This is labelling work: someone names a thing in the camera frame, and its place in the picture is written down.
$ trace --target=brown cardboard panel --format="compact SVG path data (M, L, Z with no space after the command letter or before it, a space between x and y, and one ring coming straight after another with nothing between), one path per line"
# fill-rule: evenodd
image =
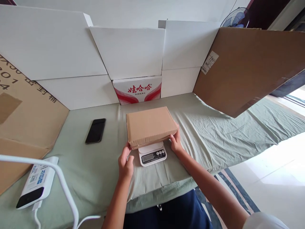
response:
M48 149L26 145L8 139L0 139L0 145L1 154L4 155L40 159L49 152ZM13 183L15 183L22 175L24 175L30 169L30 167L30 164L0 161L0 173L4 175L0 177L0 195Z
M0 154L43 158L54 146L69 110L0 55ZM0 193L29 165L0 163Z
M305 69L305 33L221 27L210 49L219 57L193 92L237 117Z
M132 149L166 140L178 130L167 107L129 113L126 122Z
M21 100L16 99L9 94L0 94L0 124L4 123L4 121L11 115L11 113L13 113L21 102Z

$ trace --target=black smartphone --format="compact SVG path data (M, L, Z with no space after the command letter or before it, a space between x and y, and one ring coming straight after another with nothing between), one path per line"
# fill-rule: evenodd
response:
M90 127L86 144L100 142L102 140L106 119L95 119Z

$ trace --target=charging cable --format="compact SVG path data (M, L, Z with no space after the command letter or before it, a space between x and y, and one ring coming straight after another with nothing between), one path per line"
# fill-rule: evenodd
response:
M34 206L33 206L33 209L32 209L32 211L34 211L34 219L35 219L35 222L36 222L36 224L37 224L37 226L38 226L37 229L41 229L41 223L39 222L39 219L38 219L38 217L37 217L37 210L41 207L41 203L42 203L42 200L40 200L40 201L34 203Z
M17 157L17 156L9 156L9 155L0 155L0 161L6 161L6 162L18 162L18 163L26 163L26 164L41 164L41 165L47 165L49 167L51 167L52 169L55 170L55 172L57 173L58 175L58 178L59 178L59 181L60 181L60 184L61 184L61 187L63 188L63 191L64 191L64 194L68 200L68 203L70 205L70 208L72 210L72 213L73 213L73 217L74 217L74 222L73 222L73 227L72 229L78 229L79 226L86 220L88 219L98 219L100 218L101 216L87 216L85 217L79 224L78 224L78 220L79 220L79 213L78 213L78 209L77 209L77 206L73 200L73 197L70 193L70 190L68 188L68 185L67 185L67 182L64 178L64 174L63 174L63 171L61 170L61 168L56 165L56 164L53 164L51 162L48 162L48 161L43 161L43 160L38 160L38 159L34 159L34 158L28 158L28 157ZM34 211L34 217L35 217L35 222L37 223L38 225L38 229L41 228L41 224L37 218L37 210L38 208L40 208L41 206L41 202L42 201L39 201L37 203L34 204L34 207L33 207L33 211Z

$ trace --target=green bed sheet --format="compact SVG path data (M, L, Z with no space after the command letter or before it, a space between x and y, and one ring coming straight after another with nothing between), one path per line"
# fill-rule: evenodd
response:
M127 141L126 114L167 106L181 129L185 150L210 173L243 162L272 145L305 131L305 120L262 99L231 118L203 103L193 93L121 106L111 104L70 111L53 150L58 156L80 218L104 215L118 179L118 157ZM93 119L106 118L100 143L85 145ZM167 159L142 167L137 150L127 212L136 212L183 195L196 186L165 141ZM28 174L0 196L2 228L35 228L32 207L16 210ZM73 216L55 176L51 193L38 211L43 228L67 228Z

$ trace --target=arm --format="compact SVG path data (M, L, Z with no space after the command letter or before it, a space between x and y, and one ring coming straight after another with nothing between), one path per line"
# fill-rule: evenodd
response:
M208 171L196 162L182 147L180 131L170 136L172 150L194 178L203 194L216 209L227 228L241 229L249 214Z
M119 180L115 187L113 197L107 210L106 218L102 229L123 228L128 189L133 174L133 159L130 156L127 161L127 156L131 151L129 143L126 143L123 148L122 155L119 157Z

